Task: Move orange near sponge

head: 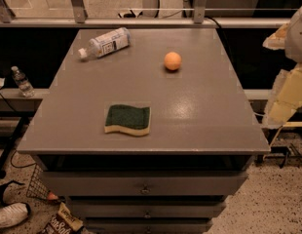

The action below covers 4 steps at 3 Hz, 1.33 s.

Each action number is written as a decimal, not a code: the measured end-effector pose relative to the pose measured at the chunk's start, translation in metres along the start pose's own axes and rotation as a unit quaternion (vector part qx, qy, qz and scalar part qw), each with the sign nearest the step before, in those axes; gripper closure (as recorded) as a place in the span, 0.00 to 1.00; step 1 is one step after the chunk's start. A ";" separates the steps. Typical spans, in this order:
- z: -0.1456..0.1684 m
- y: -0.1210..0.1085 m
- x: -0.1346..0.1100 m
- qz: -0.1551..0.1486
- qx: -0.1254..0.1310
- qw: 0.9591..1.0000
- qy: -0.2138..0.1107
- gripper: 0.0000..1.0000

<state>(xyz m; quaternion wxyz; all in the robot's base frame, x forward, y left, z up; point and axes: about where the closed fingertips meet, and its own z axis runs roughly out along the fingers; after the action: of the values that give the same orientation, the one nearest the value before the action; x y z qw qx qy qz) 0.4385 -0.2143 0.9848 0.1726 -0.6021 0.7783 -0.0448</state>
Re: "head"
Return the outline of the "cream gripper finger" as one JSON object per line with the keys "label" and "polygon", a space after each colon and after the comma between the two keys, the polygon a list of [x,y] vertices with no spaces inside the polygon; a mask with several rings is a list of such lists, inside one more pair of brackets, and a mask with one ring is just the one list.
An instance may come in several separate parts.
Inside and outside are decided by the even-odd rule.
{"label": "cream gripper finger", "polygon": [[302,106],[302,63],[277,75],[264,109],[264,127],[284,125]]}
{"label": "cream gripper finger", "polygon": [[269,50],[284,50],[287,30],[288,30],[288,23],[285,23],[279,29],[277,29],[273,34],[267,37],[264,40],[262,46]]}

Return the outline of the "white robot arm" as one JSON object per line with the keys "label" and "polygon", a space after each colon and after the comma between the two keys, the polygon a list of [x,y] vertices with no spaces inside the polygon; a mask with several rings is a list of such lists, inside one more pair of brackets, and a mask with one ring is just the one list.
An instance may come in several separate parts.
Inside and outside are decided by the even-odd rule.
{"label": "white robot arm", "polygon": [[284,125],[302,106],[302,6],[289,23],[265,39],[263,47],[284,50],[296,65],[290,71],[282,69],[264,109],[262,124],[269,129]]}

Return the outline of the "yellow robot base frame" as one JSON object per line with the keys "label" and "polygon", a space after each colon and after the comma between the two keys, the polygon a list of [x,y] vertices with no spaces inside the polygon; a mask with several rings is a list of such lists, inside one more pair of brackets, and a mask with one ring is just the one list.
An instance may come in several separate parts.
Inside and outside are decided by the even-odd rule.
{"label": "yellow robot base frame", "polygon": [[295,159],[302,162],[302,121],[287,122],[276,130],[267,132],[271,151],[264,159],[279,158],[281,167]]}

